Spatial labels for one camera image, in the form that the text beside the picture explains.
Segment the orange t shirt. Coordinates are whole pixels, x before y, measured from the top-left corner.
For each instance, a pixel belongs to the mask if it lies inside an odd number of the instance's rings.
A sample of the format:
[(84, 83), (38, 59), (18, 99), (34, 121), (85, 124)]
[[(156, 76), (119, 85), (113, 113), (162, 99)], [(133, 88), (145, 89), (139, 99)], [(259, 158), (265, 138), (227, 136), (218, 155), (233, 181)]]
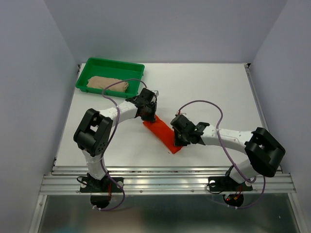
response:
[(143, 121), (143, 125), (152, 132), (172, 153), (176, 154), (183, 147), (174, 145), (174, 131), (157, 115), (155, 115), (155, 121)]

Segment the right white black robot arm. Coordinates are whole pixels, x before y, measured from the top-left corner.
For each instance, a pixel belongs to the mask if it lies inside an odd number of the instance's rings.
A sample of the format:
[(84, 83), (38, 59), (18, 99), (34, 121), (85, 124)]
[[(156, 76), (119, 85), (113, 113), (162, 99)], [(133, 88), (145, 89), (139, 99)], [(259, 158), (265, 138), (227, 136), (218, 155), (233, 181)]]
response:
[(209, 178), (212, 192), (235, 191), (258, 175), (274, 177), (286, 153), (284, 147), (261, 127), (254, 131), (218, 129), (205, 122), (194, 124), (184, 115), (176, 115), (171, 125), (176, 146), (220, 146), (225, 152), (232, 149), (247, 156), (245, 161), (232, 164), (224, 176)]

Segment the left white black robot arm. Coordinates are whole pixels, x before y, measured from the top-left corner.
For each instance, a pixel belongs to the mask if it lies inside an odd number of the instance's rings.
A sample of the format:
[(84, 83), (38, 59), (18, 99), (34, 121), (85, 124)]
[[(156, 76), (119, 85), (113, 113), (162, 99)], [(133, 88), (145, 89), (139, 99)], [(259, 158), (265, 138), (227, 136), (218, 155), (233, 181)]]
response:
[(117, 125), (125, 120), (141, 118), (143, 121), (156, 121), (158, 91), (143, 88), (139, 95), (127, 98), (115, 107), (105, 110), (88, 109), (73, 140), (85, 156), (88, 168), (83, 185), (103, 192), (108, 189), (111, 179), (103, 165), (104, 152), (115, 134)]

